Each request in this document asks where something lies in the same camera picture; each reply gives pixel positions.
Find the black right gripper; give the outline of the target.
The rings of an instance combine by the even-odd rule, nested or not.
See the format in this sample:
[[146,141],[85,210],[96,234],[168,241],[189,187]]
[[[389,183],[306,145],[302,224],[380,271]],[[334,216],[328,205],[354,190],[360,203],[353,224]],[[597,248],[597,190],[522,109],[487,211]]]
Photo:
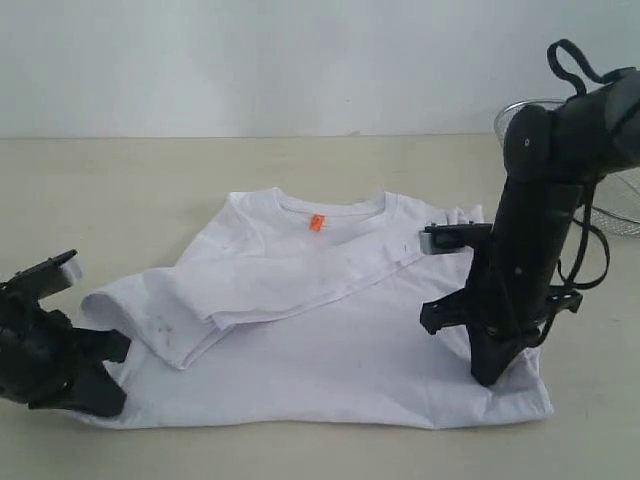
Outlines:
[[551,286],[543,305],[532,317],[517,315],[505,276],[498,268],[491,246],[474,250],[465,286],[438,300],[427,302],[420,312],[420,324],[434,335],[464,325],[471,347],[471,374],[482,386],[492,386],[525,345],[542,344],[563,310],[579,310],[583,295],[575,289]]

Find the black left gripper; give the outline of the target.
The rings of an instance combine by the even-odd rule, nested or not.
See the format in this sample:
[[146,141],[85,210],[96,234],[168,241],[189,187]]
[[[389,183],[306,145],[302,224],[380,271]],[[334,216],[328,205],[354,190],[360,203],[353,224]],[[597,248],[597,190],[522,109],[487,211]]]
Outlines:
[[105,364],[122,363],[131,340],[117,330],[76,328],[59,310],[1,291],[1,397],[31,410],[121,414],[126,393]]

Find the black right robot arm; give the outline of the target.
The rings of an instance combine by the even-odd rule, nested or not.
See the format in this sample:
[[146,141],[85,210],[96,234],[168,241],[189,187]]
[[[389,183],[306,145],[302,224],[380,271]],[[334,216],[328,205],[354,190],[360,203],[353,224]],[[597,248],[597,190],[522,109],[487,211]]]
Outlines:
[[575,274],[552,279],[570,227],[594,233],[597,185],[639,164],[638,71],[611,73],[598,90],[553,110],[524,106],[509,123],[503,156],[507,178],[493,223],[430,225],[419,234],[427,255],[473,251],[465,286],[425,303],[420,322],[430,334],[464,326],[471,373],[484,386],[540,346],[559,312],[580,307],[584,285]]

